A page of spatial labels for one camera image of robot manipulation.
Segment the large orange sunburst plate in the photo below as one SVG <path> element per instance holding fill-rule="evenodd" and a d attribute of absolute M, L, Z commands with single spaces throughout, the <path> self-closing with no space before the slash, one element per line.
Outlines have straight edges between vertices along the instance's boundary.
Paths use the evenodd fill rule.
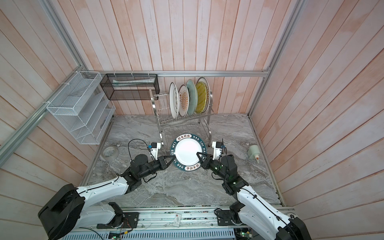
<path fill-rule="evenodd" d="M 210 85 L 209 85 L 208 81 L 207 81 L 204 77 L 200 77 L 200 78 L 198 79 L 197 83 L 198 83 L 198 82 L 203 82 L 203 83 L 205 83 L 205 84 L 207 85 L 207 87 L 208 87 L 208 103 L 207 103 L 207 105 L 206 105 L 206 107 L 205 107 L 205 111 L 203 112 L 203 113 L 205 113 L 205 112 L 209 109 L 209 105 L 210 105 L 210 103 L 211 103 L 211 88 L 210 88 Z"/>

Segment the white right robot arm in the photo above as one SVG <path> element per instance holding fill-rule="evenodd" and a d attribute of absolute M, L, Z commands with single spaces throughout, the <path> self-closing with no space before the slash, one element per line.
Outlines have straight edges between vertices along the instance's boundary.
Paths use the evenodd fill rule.
<path fill-rule="evenodd" d="M 305 223 L 283 214 L 262 197 L 238 174 L 233 155 L 215 160 L 211 154 L 197 153 L 201 167 L 223 180 L 225 192 L 236 202 L 230 206 L 231 222 L 245 224 L 265 240 L 310 240 Z"/>

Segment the small orange sunburst plate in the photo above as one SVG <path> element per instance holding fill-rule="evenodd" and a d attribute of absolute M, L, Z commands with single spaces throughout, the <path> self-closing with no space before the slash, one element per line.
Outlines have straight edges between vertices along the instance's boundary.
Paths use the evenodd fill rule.
<path fill-rule="evenodd" d="M 180 94 L 179 114 L 181 117 L 185 117 L 187 115 L 189 102 L 190 102 L 189 91 L 186 85 L 181 85 L 179 89 L 179 94 Z"/>

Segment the pale green flower plate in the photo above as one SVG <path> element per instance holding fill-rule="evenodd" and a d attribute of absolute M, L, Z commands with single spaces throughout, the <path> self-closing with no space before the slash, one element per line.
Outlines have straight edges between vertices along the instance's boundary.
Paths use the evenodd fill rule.
<path fill-rule="evenodd" d="M 197 93 L 197 88 L 192 80 L 187 81 L 187 89 L 189 92 L 189 107 L 188 107 L 188 115 L 191 116 L 195 113 L 196 108 L 197 108 L 197 103 L 198 103 L 198 93 Z"/>

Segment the yellow woven plate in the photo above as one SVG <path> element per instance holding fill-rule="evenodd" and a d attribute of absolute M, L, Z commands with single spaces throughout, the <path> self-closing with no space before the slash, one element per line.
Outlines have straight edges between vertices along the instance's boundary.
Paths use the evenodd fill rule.
<path fill-rule="evenodd" d="M 196 113 L 201 114 L 205 111 L 205 107 L 208 103 L 208 87 L 203 82 L 198 82 L 196 84 L 198 100 L 196 106 Z"/>

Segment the white plate with cloud outline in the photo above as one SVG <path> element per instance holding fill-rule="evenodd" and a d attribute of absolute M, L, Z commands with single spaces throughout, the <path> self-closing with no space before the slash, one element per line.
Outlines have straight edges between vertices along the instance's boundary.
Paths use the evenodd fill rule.
<path fill-rule="evenodd" d="M 175 83 L 170 84 L 169 102 L 170 102 L 170 110 L 171 110 L 172 117 L 173 119 L 176 119 L 179 114 L 180 98 L 179 98 L 179 91 Z"/>

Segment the green rim white plate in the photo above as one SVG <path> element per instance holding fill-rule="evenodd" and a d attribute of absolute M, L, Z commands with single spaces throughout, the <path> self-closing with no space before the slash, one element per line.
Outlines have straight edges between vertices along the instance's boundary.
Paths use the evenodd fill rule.
<path fill-rule="evenodd" d="M 207 146 L 197 135 L 182 134 L 172 142 L 170 154 L 175 156 L 174 165 L 181 171 L 192 172 L 201 167 L 197 153 L 207 153 Z"/>

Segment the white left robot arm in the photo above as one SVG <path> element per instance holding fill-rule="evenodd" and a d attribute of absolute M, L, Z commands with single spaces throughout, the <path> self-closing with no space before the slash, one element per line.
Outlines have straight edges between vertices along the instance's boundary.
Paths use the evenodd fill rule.
<path fill-rule="evenodd" d="M 117 204 L 102 207 L 95 204 L 134 191 L 145 177 L 165 170 L 175 158 L 160 156 L 150 162 L 147 155 L 140 154 L 128 169 L 112 180 L 90 186 L 63 186 L 38 212 L 48 238 L 58 240 L 73 229 L 90 225 L 119 227 L 123 223 L 123 212 Z"/>

